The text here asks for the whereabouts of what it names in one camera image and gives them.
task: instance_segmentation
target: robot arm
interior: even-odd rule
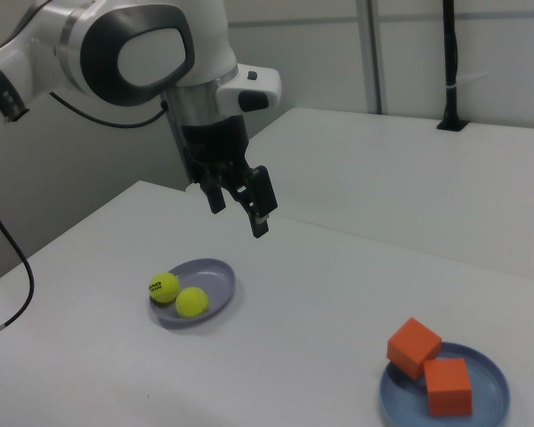
[[[0,127],[60,87],[118,106],[156,96],[212,212],[227,189],[256,237],[277,207],[267,170],[245,159],[242,114],[278,104],[279,73],[237,63],[223,0],[37,0],[0,47]]]

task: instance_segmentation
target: blue plate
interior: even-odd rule
[[[174,267],[170,272],[178,277],[181,289],[191,286],[202,289],[207,294],[209,308],[194,318],[183,318],[176,311],[173,302],[162,305],[149,298],[150,306],[159,320],[168,327],[195,325],[211,318],[226,306],[235,293],[235,273],[223,261],[212,259],[189,261]]]
[[[444,342],[439,358],[463,358],[473,386],[473,414],[430,416],[425,376],[411,380],[390,363],[380,382],[380,401],[391,427],[502,427],[510,407],[510,391],[492,360],[464,345]]]

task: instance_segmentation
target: orange block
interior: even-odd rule
[[[441,351],[441,337],[410,318],[388,341],[387,358],[412,380],[424,372],[424,362]]]
[[[425,382],[431,415],[473,413],[473,390],[464,359],[427,360]]]

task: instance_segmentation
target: table surface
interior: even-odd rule
[[[534,129],[293,109],[251,141],[277,215],[534,278]]]
[[[0,426],[380,426],[390,335],[410,316],[503,370],[510,426],[534,426],[534,280],[137,183],[30,258],[36,295],[0,332]],[[147,286],[226,261],[234,299],[165,329]],[[0,279],[0,321],[26,294]]]

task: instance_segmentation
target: tennis ball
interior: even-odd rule
[[[176,311],[183,318],[193,318],[209,307],[207,295],[199,287],[187,287],[176,298]]]
[[[149,285],[150,298],[161,304],[168,304],[180,293],[180,282],[172,273],[158,273]]]

